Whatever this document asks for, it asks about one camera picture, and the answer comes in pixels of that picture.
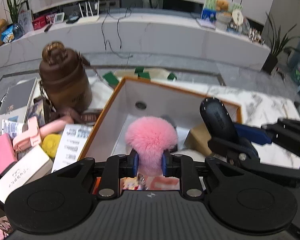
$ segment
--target potted plant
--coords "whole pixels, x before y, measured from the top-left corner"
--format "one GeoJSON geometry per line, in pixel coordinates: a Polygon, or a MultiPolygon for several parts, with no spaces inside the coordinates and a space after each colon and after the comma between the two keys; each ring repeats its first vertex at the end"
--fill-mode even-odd
{"type": "Polygon", "coordinates": [[[271,51],[266,59],[266,62],[264,63],[262,70],[267,72],[269,75],[271,75],[272,70],[274,69],[275,65],[278,63],[278,55],[285,49],[287,43],[291,41],[292,39],[300,38],[300,36],[293,36],[288,37],[288,33],[291,32],[297,24],[293,25],[292,28],[290,28],[286,34],[281,39],[281,26],[279,26],[279,29],[276,28],[273,17],[269,14],[267,14],[268,21],[270,24],[270,27],[272,29],[272,39],[268,37],[270,43],[271,43],[271,51]]]}
{"type": "Polygon", "coordinates": [[[21,5],[25,1],[26,0],[18,0],[18,1],[13,0],[13,3],[12,3],[11,0],[7,0],[7,4],[9,7],[8,12],[10,13],[10,17],[11,17],[12,24],[13,24],[12,32],[13,32],[15,39],[19,39],[20,37],[22,37],[23,32],[24,32],[22,26],[18,22],[18,18],[19,18],[19,13],[21,10],[21,5]]]}

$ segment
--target yellow sponge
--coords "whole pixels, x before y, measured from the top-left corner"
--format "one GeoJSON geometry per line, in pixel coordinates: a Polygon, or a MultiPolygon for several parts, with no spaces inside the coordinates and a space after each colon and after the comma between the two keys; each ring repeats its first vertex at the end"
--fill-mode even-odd
{"type": "Polygon", "coordinates": [[[41,148],[50,158],[54,158],[57,154],[60,140],[60,134],[51,133],[43,139],[41,148]]]}

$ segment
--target cardboard box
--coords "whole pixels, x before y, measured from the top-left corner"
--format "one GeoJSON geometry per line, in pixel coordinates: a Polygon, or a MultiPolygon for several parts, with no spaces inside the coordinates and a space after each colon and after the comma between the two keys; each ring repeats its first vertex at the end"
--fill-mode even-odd
{"type": "Polygon", "coordinates": [[[32,22],[32,26],[34,30],[39,30],[45,27],[46,25],[47,25],[47,21],[45,15],[38,17],[32,22]]]}
{"type": "MultiPolygon", "coordinates": [[[[111,155],[129,154],[125,132],[133,121],[142,116],[168,115],[177,126],[178,149],[184,149],[190,129],[203,122],[199,107],[206,97],[206,94],[148,79],[124,77],[94,125],[79,159],[93,157],[96,162],[103,162],[111,155]]],[[[228,101],[223,103],[232,120],[242,123],[240,106],[228,101]]]]}
{"type": "Polygon", "coordinates": [[[191,128],[185,141],[185,146],[188,149],[196,150],[206,157],[212,155],[208,147],[208,141],[211,135],[208,132],[206,125],[203,123],[191,128]]]}

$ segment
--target orange-rimmed box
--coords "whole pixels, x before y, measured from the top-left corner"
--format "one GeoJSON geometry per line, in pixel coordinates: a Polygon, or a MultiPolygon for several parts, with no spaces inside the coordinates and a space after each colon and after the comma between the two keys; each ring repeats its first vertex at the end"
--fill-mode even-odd
{"type": "MultiPolygon", "coordinates": [[[[103,162],[112,155],[129,154],[131,149],[125,144],[125,132],[133,121],[142,116],[168,115],[177,126],[178,149],[184,149],[190,129],[203,123],[199,106],[206,97],[206,94],[148,79],[124,77],[94,125],[80,159],[93,157],[96,162],[103,162]]],[[[240,105],[222,102],[231,119],[242,123],[240,105]]]]}

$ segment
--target red box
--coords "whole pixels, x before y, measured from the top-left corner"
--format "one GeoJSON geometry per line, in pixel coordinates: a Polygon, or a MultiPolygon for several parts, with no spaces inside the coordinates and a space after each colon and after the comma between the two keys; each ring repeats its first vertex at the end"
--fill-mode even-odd
{"type": "Polygon", "coordinates": [[[47,25],[45,15],[40,16],[40,17],[38,17],[37,19],[35,19],[35,20],[32,22],[32,25],[33,25],[33,29],[34,29],[34,30],[39,30],[39,29],[41,29],[42,27],[45,27],[45,26],[47,25]]]}

